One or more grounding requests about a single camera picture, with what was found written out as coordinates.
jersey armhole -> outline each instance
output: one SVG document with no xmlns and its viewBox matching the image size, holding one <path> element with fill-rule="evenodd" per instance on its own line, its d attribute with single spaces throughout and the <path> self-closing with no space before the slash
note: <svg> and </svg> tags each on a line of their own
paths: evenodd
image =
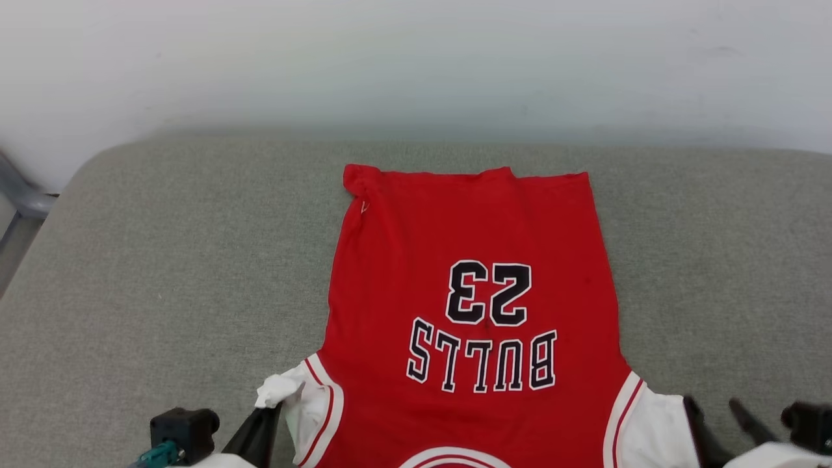
<svg viewBox="0 0 832 468">
<path fill-rule="evenodd" d="M 286 424 L 295 443 L 292 463 L 314 468 L 324 456 L 344 413 L 344 391 L 332 381 L 317 354 L 296 368 L 304 386 L 285 402 Z"/>
<path fill-rule="evenodd" d="M 654 393 L 631 371 L 607 422 L 603 460 L 604 468 L 699 468 L 682 397 Z"/>
</svg>

black and white lettering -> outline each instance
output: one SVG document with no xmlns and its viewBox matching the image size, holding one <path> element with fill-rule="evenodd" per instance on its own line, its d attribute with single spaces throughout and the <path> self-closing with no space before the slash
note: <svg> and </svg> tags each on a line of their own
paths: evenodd
<svg viewBox="0 0 832 468">
<path fill-rule="evenodd" d="M 513 365 L 512 380 L 508 389 L 511 391 L 522 390 L 522 341 L 501 341 L 499 351 L 497 356 L 497 381 L 494 383 L 494 391 L 506 390 L 506 367 L 508 367 L 509 352 L 513 355 Z"/>
<path fill-rule="evenodd" d="M 465 357 L 473 357 L 475 352 L 479 353 L 479 366 L 477 367 L 477 383 L 473 386 L 474 393 L 485 393 L 486 372 L 488 371 L 488 355 L 491 354 L 491 340 L 468 340 L 465 342 Z"/>
<path fill-rule="evenodd" d="M 521 326 L 526 321 L 526 307 L 506 310 L 506 306 L 532 288 L 532 268 L 522 263 L 495 263 L 492 269 L 494 283 L 505 285 L 509 278 L 514 281 L 491 296 L 491 321 L 496 326 Z"/>
<path fill-rule="evenodd" d="M 433 325 L 419 317 L 414 319 L 414 327 L 410 332 L 410 354 L 408 359 L 408 377 L 424 383 L 428 379 L 428 368 L 430 366 L 430 353 L 422 346 L 421 341 L 433 342 Z"/>
<path fill-rule="evenodd" d="M 488 269 L 476 260 L 460 260 L 451 267 L 451 277 L 448 280 L 448 304 L 446 315 L 453 323 L 478 324 L 485 317 L 485 304 L 472 302 L 468 307 L 462 307 L 463 301 L 473 301 L 474 286 L 464 286 L 463 281 L 470 276 L 474 281 L 488 281 Z"/>
<path fill-rule="evenodd" d="M 461 341 L 456 336 L 441 330 L 436 332 L 436 349 L 444 351 L 447 348 L 448 353 L 448 360 L 445 363 L 445 381 L 442 383 L 442 390 L 452 393 L 453 389 L 457 386 L 453 381 L 453 373 L 457 366 L 457 352 L 459 351 L 460 343 Z"/>
<path fill-rule="evenodd" d="M 529 352 L 528 384 L 532 390 L 555 385 L 555 340 L 557 330 L 534 337 Z"/>
</svg>

red stripe trim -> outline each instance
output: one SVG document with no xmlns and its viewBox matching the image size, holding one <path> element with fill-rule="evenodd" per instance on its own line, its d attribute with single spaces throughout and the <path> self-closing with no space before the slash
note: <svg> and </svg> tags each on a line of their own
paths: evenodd
<svg viewBox="0 0 832 468">
<path fill-rule="evenodd" d="M 618 418 L 618 425 L 616 426 L 616 435 L 612 439 L 612 466 L 613 468 L 618 468 L 618 433 L 622 429 L 622 423 L 624 422 L 624 418 L 626 417 L 627 412 L 630 411 L 630 406 L 632 406 L 632 402 L 636 399 L 636 395 L 638 395 L 638 391 L 641 388 L 641 384 L 644 381 L 642 379 L 638 380 L 638 384 L 636 385 L 636 389 L 632 391 L 632 395 L 630 395 L 630 400 L 624 406 L 624 411 L 622 411 L 622 415 Z"/>
<path fill-rule="evenodd" d="M 448 459 L 448 461 L 450 461 L 451 459 L 462 459 L 462 460 L 467 460 L 467 461 L 473 461 L 475 463 L 478 463 L 479 465 L 488 466 L 489 468 L 494 468 L 493 465 L 491 465 L 489 463 L 486 463 L 482 460 L 477 460 L 476 458 L 473 458 L 473 457 L 470 457 L 470 456 L 455 455 L 455 454 L 445 454 L 445 455 L 432 456 L 432 457 L 428 458 L 427 460 L 423 461 L 422 463 L 419 463 L 418 465 L 416 465 L 415 468 L 420 468 L 422 466 L 427 465 L 428 463 L 430 463 L 432 461 L 441 461 L 442 459 Z"/>
<path fill-rule="evenodd" d="M 310 364 L 310 360 L 309 359 L 304 359 L 304 364 L 306 364 L 306 367 L 310 370 L 310 374 L 312 375 L 312 378 L 314 379 L 314 381 L 318 382 L 318 385 L 320 385 L 320 386 L 325 386 L 323 383 L 321 383 L 320 379 L 318 378 L 318 375 L 314 373 L 314 370 L 312 369 L 312 365 Z M 324 430 L 326 429 L 326 426 L 329 424 L 329 417 L 332 416 L 332 405 L 333 405 L 333 401 L 334 401 L 334 394 L 332 392 L 332 387 L 330 387 L 330 386 L 325 386 L 325 387 L 326 387 L 326 390 L 329 392 L 329 408 L 326 410 L 326 418 L 324 419 L 324 424 L 322 424 L 320 426 L 320 431 L 318 431 L 318 434 L 315 435 L 314 440 L 312 441 L 312 445 L 306 451 L 306 456 L 304 457 L 304 459 L 300 463 L 298 463 L 298 466 L 303 466 L 304 463 L 306 463 L 306 461 L 310 458 L 310 455 L 312 455 L 312 451 L 314 451 L 315 445 L 318 443 L 318 439 L 320 439 L 321 434 L 324 433 Z"/>
</svg>

gray cushion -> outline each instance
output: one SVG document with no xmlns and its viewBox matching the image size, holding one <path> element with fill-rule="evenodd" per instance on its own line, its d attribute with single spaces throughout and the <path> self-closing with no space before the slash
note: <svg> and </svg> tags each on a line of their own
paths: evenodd
<svg viewBox="0 0 832 468">
<path fill-rule="evenodd" d="M 832 398 L 832 158 L 786 151 L 278 142 L 114 148 L 61 195 L 0 302 L 3 466 L 127 465 L 149 419 L 210 407 L 222 447 L 269 374 L 320 346 L 344 164 L 589 171 L 622 349 L 734 451 Z M 285 431 L 274 466 L 290 466 Z"/>
</svg>

jersey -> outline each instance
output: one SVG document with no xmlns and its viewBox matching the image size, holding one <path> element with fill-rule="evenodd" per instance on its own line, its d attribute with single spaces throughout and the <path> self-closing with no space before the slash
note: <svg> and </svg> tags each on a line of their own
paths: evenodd
<svg viewBox="0 0 832 468">
<path fill-rule="evenodd" d="M 349 165 L 323 347 L 285 375 L 304 468 L 698 466 L 619 350 L 586 173 Z"/>
</svg>

